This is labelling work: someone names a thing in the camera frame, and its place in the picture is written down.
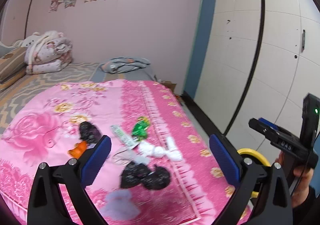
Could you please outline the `person right hand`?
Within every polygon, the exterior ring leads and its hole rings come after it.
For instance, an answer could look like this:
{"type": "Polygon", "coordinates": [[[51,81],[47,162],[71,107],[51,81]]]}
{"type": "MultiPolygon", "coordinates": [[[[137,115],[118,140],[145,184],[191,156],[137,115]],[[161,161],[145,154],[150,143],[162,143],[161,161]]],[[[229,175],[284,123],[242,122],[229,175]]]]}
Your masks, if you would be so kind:
{"type": "Polygon", "coordinates": [[[313,172],[313,169],[304,168],[304,166],[298,166],[294,169],[293,174],[300,178],[300,182],[291,196],[293,208],[301,205],[307,199],[313,172]]]}

